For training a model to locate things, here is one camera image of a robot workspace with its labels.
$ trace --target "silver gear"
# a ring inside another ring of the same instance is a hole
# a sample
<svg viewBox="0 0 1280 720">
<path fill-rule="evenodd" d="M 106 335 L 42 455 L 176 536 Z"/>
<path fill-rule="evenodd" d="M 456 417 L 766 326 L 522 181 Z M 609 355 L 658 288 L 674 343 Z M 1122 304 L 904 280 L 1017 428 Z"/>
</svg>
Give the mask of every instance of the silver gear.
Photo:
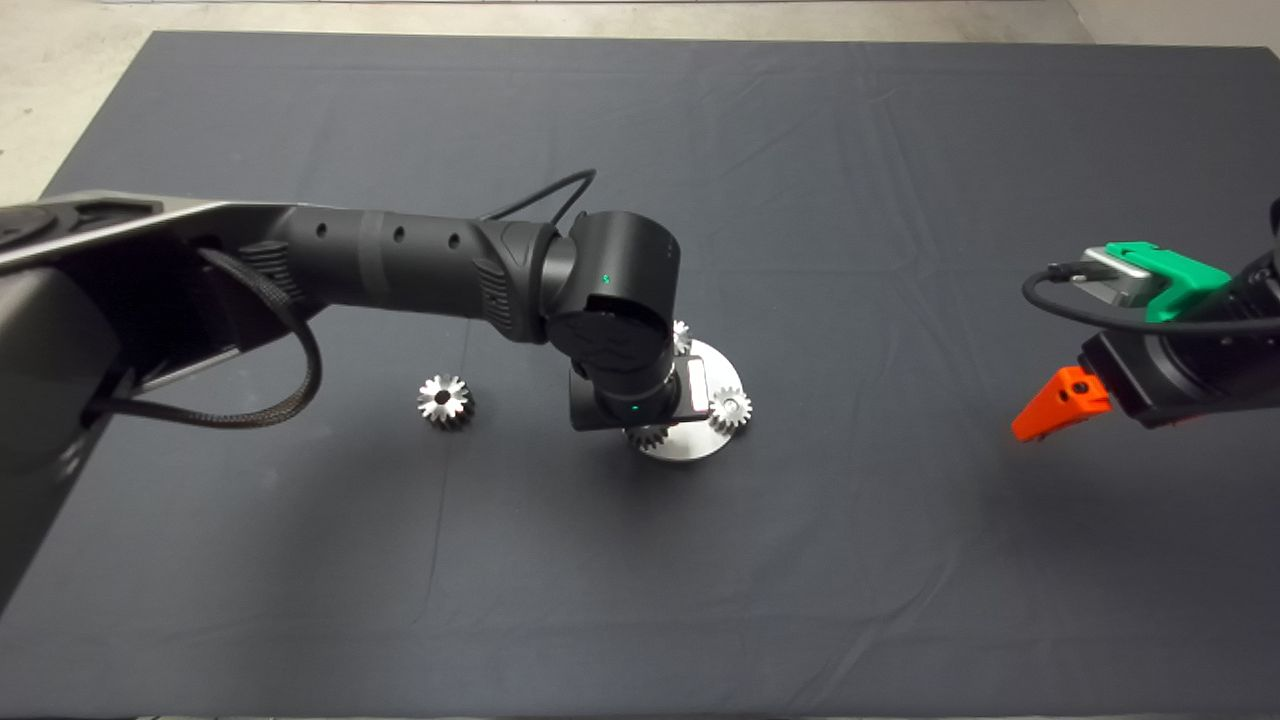
<svg viewBox="0 0 1280 720">
<path fill-rule="evenodd" d="M 636 425 L 622 430 L 636 450 L 653 450 L 667 439 L 667 425 Z"/>
<path fill-rule="evenodd" d="M 672 323 L 671 337 L 676 347 L 676 356 L 689 355 L 689 348 L 694 346 L 694 334 L 684 320 Z"/>
<path fill-rule="evenodd" d="M 751 398 L 741 388 L 724 387 L 712 395 L 708 421 L 724 434 L 733 434 L 751 420 Z"/>
<path fill-rule="evenodd" d="M 456 430 L 475 413 L 471 388 L 457 375 L 428 378 L 417 389 L 417 409 L 429 423 L 442 430 Z"/>
</svg>

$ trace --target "gear hub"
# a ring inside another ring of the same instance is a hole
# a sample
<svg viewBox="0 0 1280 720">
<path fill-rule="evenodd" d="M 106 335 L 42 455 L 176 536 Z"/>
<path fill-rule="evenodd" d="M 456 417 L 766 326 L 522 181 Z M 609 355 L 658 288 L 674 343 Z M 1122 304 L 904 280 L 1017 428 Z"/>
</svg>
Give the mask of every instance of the gear hub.
<svg viewBox="0 0 1280 720">
<path fill-rule="evenodd" d="M 708 421 L 718 432 L 733 434 L 751 420 L 751 398 L 741 388 L 726 387 L 712 396 Z"/>
</svg>

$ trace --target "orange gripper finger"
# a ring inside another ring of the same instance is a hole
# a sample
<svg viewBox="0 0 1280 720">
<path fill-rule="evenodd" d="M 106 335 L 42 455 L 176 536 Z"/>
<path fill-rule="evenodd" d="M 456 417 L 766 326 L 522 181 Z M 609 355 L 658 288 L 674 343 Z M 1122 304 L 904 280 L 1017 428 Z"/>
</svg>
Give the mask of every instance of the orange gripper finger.
<svg viewBox="0 0 1280 720">
<path fill-rule="evenodd" d="M 1014 437 L 1021 442 L 1041 439 L 1111 411 L 1111 398 L 1102 380 L 1084 368 L 1073 365 L 1053 373 L 1048 383 L 1014 419 Z"/>
</svg>

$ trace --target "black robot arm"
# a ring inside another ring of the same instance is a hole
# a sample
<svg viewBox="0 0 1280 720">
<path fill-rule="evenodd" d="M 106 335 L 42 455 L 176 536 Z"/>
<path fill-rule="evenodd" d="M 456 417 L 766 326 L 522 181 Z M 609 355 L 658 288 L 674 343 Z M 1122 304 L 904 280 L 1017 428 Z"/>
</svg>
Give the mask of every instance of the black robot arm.
<svg viewBox="0 0 1280 720">
<path fill-rule="evenodd" d="M 0 610 L 111 411 L 291 329 L 310 338 L 326 305 L 550 342 L 570 359 L 577 429 L 705 418 L 701 361 L 673 357 L 678 268 L 671 233 L 631 213 L 582 214 L 561 236 L 554 223 L 105 192 L 0 208 Z M 288 411 L 197 424 L 285 419 L 307 384 Z M 196 415 L 168 410 L 150 416 Z"/>
<path fill-rule="evenodd" d="M 1148 428 L 1235 410 L 1280 406 L 1280 284 L 1275 252 L 1249 263 L 1171 325 L 1217 332 L 1102 331 L 1080 360 L 1126 415 Z M 1249 331 L 1247 323 L 1270 331 Z"/>
</svg>

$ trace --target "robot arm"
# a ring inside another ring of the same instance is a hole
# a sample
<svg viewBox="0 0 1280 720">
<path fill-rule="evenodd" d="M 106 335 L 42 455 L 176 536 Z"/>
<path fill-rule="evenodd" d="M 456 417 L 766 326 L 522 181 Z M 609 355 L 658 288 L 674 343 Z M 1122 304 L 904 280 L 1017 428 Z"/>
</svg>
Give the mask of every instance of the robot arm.
<svg viewBox="0 0 1280 720">
<path fill-rule="evenodd" d="M 707 418 L 703 360 L 672 347 L 678 266 L 669 232 L 622 211 L 581 214 L 561 236 L 554 223 L 118 193 L 0 209 L 0 610 L 109 413 L 292 331 L 314 366 L 288 407 L 136 411 L 287 419 L 319 382 L 306 320 L 326 305 L 549 342 L 570 359 L 580 430 Z"/>
<path fill-rule="evenodd" d="M 1272 206 L 1272 231 L 1280 201 Z M 1051 265 L 1023 288 L 1050 313 L 1102 328 L 1014 421 L 1019 439 L 1038 439 L 1111 409 L 1147 428 L 1280 406 L 1280 249 L 1234 277 L 1151 243 L 1111 243 L 1079 263 Z M 1037 291 L 1070 283 L 1096 299 L 1146 309 L 1146 322 L 1061 305 Z"/>
</svg>

